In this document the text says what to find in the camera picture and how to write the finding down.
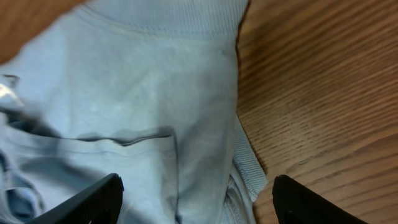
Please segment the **light blue t-shirt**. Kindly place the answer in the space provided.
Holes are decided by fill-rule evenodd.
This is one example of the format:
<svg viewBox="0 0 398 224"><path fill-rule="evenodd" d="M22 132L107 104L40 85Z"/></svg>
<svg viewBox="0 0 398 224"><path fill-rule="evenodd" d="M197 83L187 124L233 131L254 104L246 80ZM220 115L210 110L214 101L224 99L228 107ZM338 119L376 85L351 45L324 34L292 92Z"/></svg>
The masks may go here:
<svg viewBox="0 0 398 224"><path fill-rule="evenodd" d="M267 179L236 114L246 7L91 1L1 65L1 222L116 173L119 223L254 223Z"/></svg>

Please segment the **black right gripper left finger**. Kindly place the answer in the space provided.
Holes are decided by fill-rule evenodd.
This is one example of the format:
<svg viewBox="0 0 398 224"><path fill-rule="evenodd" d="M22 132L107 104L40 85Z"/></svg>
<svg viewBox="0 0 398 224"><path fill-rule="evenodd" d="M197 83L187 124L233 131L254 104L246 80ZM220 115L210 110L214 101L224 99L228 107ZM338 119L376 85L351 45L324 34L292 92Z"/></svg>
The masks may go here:
<svg viewBox="0 0 398 224"><path fill-rule="evenodd" d="M124 186L112 173L27 224L117 224Z"/></svg>

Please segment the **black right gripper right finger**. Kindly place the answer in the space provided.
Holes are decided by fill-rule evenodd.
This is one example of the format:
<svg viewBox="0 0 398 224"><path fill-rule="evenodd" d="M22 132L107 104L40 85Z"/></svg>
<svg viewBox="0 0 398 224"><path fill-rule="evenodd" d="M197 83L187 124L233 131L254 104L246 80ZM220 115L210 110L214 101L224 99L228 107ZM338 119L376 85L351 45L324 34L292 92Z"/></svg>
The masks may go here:
<svg viewBox="0 0 398 224"><path fill-rule="evenodd" d="M272 196L279 224L367 224L287 175L274 179Z"/></svg>

